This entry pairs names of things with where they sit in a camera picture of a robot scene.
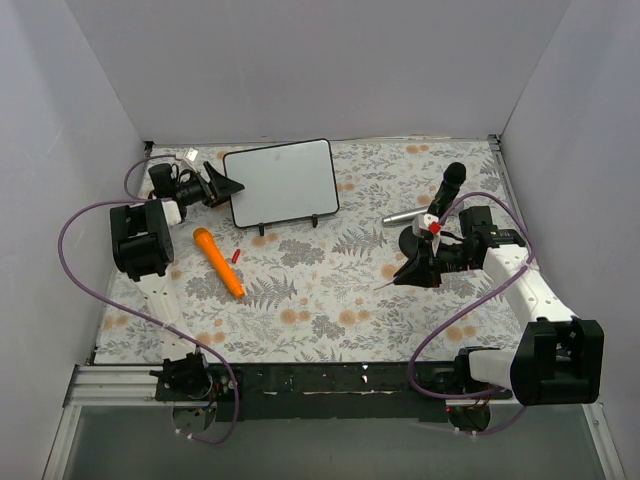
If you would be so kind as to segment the black framed whiteboard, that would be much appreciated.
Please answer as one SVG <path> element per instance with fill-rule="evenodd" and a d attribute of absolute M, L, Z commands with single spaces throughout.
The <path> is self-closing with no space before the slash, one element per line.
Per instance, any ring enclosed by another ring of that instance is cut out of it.
<path fill-rule="evenodd" d="M 230 200 L 238 228 L 313 219 L 340 209 L 326 139 L 230 152 L 222 163 L 226 176 L 244 186 Z"/>

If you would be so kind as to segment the black front mounting rail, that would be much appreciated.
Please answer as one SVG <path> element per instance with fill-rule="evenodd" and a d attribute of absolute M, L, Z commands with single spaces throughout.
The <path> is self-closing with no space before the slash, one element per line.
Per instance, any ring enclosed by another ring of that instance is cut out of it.
<path fill-rule="evenodd" d="M 165 362 L 150 372 L 158 401 L 211 411 L 220 422 L 257 420 L 414 419 L 444 423 L 443 395 L 462 393 L 449 361 L 419 362 L 414 390 L 403 362 L 244 363 L 195 366 Z"/>

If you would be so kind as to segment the floral patterned table mat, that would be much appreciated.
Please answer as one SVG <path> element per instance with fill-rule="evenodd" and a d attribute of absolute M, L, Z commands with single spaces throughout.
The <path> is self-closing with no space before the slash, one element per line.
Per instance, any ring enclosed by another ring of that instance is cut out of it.
<path fill-rule="evenodd" d="M 509 197 L 486 141 L 359 141 L 332 145 L 340 209 L 317 225 L 239 229 L 231 209 L 192 206 L 172 231 L 171 278 L 192 336 L 229 362 L 449 360 L 468 346 L 513 347 L 520 328 L 480 272 L 436 289 L 388 286 L 404 263 L 389 214 L 425 206 L 445 168 L 467 170 L 463 193 L 503 228 Z M 242 283 L 235 298 L 193 239 L 211 232 Z M 236 264 L 231 259 L 241 249 Z"/>

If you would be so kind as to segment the black microphone on stand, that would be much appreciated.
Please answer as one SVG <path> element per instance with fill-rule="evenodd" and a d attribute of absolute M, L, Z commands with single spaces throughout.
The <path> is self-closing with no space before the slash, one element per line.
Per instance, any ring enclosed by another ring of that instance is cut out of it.
<path fill-rule="evenodd" d="M 452 206 L 460 188 L 466 181 L 466 167 L 460 162 L 451 163 L 443 173 L 443 179 L 428 208 L 430 215 L 441 218 Z"/>

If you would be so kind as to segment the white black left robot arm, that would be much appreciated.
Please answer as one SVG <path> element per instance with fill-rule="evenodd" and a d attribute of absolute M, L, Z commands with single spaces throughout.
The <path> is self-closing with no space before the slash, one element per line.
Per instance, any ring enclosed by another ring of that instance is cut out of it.
<path fill-rule="evenodd" d="M 221 384 L 212 377 L 179 305 L 169 269 L 174 261 L 170 228 L 186 219 L 187 208 L 223 204 L 245 186 L 218 172 L 209 162 L 199 173 L 186 160 L 180 166 L 149 168 L 153 189 L 144 203 L 110 210 L 112 252 L 118 270 L 141 292 L 150 314 L 161 323 L 163 364 L 153 371 L 172 392 L 192 400 L 212 401 Z"/>

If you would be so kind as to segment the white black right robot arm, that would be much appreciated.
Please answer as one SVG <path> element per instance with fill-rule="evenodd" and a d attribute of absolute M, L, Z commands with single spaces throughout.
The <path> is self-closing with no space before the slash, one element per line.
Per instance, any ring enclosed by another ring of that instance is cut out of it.
<path fill-rule="evenodd" d="M 530 262 L 523 237 L 500 229 L 486 206 L 459 214 L 461 238 L 446 244 L 439 219 L 418 214 L 401 234 L 406 263 L 396 285 L 437 288 L 446 274 L 483 271 L 508 302 L 522 336 L 516 346 L 463 347 L 452 386 L 438 395 L 475 397 L 486 387 L 510 391 L 524 406 L 591 404 L 599 397 L 604 331 L 567 307 Z"/>

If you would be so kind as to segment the black microphone stand base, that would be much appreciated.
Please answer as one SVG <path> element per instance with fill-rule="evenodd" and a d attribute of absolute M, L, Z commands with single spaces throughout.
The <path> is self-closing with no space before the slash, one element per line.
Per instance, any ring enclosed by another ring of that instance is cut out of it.
<path fill-rule="evenodd" d="M 432 240 L 433 235 L 430 232 L 422 232 L 416 236 L 413 229 L 408 226 L 401 231 L 398 245 L 403 255 L 410 259 L 419 252 L 426 253 L 430 250 Z"/>

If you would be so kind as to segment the red white marker pen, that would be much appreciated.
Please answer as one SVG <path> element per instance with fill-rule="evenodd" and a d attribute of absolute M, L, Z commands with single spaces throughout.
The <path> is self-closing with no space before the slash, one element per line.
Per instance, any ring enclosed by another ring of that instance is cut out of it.
<path fill-rule="evenodd" d="M 394 285 L 394 284 L 395 284 L 395 281 L 394 281 L 394 280 L 391 280 L 391 281 L 389 281 L 389 282 L 387 282 L 387 283 L 384 283 L 383 285 L 380 285 L 380 286 L 378 286 L 378 287 L 375 287 L 373 290 L 374 290 L 374 291 L 378 291 L 378 290 L 384 289 L 384 288 L 386 288 L 386 287 L 388 287 L 388 286 L 391 286 L 391 285 Z"/>

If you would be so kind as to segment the orange toy microphone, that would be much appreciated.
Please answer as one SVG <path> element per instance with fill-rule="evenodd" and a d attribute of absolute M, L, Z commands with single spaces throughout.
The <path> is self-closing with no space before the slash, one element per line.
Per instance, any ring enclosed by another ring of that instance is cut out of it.
<path fill-rule="evenodd" d="M 206 256 L 214 270 L 222 280 L 227 290 L 237 299 L 245 296 L 245 291 L 242 283 L 237 278 L 225 257 L 218 249 L 213 235 L 205 228 L 197 228 L 193 232 L 193 239 L 195 244 L 199 247 L 202 253 Z"/>

